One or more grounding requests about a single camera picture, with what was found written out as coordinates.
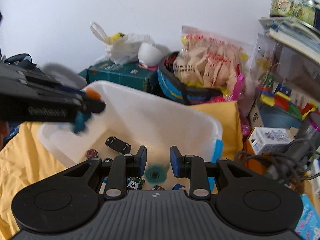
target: black strap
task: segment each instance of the black strap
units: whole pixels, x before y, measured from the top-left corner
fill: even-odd
[[[205,101],[205,102],[206,102],[206,101],[209,101],[210,98],[211,98],[211,93],[210,93],[210,91],[208,91],[207,95],[205,96],[204,101]]]
[[[187,90],[186,90],[186,86],[185,85],[181,86],[180,92],[182,94],[182,98],[183,98],[184,102],[186,103],[186,105],[187,106],[191,106],[191,103],[190,103],[190,101],[188,99],[188,94],[187,94]]]

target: toy car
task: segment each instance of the toy car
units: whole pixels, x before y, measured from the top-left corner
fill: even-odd
[[[127,190],[141,190],[145,183],[143,178],[131,177],[127,186]]]
[[[105,158],[103,160],[104,163],[108,163],[108,162],[112,162],[112,161],[113,161],[113,159],[111,159],[111,158]]]
[[[106,140],[106,145],[110,149],[112,149],[112,150],[114,150],[114,151],[116,151],[118,153],[121,153],[121,154],[128,154],[131,151],[131,145],[130,144],[125,143],[124,141],[122,141],[120,139],[117,139],[114,136],[111,136]]]
[[[85,158],[86,158],[86,160],[91,159],[91,158],[99,158],[98,152],[95,149],[87,150],[85,152]]]
[[[177,183],[176,185],[173,186],[172,190],[178,190],[178,189],[180,189],[180,188],[185,188],[185,187],[186,187],[186,186],[183,186],[183,185]]]
[[[151,190],[165,190],[165,189],[159,185],[154,185]]]

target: white plastic bin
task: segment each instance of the white plastic bin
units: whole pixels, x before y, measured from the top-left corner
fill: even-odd
[[[58,123],[48,122],[39,130],[40,142],[66,167],[84,161],[89,149],[96,149],[102,160],[116,157],[118,153],[105,145],[110,136],[129,143],[133,154],[140,145],[145,145],[147,168],[153,164],[169,167],[172,145],[176,145],[182,155],[198,155],[208,162],[220,157],[222,149],[215,146],[216,141],[221,140],[222,126],[214,117],[107,81],[97,81],[88,87],[100,93],[106,109],[101,114],[93,114],[85,132],[76,135],[70,130],[61,130]],[[170,167],[166,182],[160,185],[169,189],[175,183],[189,185],[183,179],[174,178]]]

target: cardboard box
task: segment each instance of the cardboard box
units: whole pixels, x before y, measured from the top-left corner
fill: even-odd
[[[87,73],[82,71],[81,75],[85,75],[89,83],[106,80],[148,93],[152,93],[158,85],[157,72],[141,68],[139,62],[121,65],[103,61],[90,66]]]
[[[293,138],[286,129],[256,127],[248,140],[254,154],[258,155],[265,151],[282,151]]]
[[[254,155],[254,151],[251,147],[249,139],[245,140],[244,150],[246,152]],[[245,158],[246,158],[246,156],[243,155],[241,158],[241,161],[244,160]],[[252,171],[259,173],[261,175],[265,174],[267,171],[267,167],[262,165],[261,162],[255,160],[255,159],[248,160],[247,162],[244,163],[243,166],[246,167],[247,169],[252,170]]]
[[[252,129],[254,129],[255,127],[264,127],[257,100],[255,100],[250,110],[249,119]]]

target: orange tip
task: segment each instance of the orange tip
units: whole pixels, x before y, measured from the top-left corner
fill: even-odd
[[[94,100],[101,100],[101,95],[94,89],[92,88],[87,88],[87,90],[85,91],[85,93],[87,94],[87,96],[91,99]]]

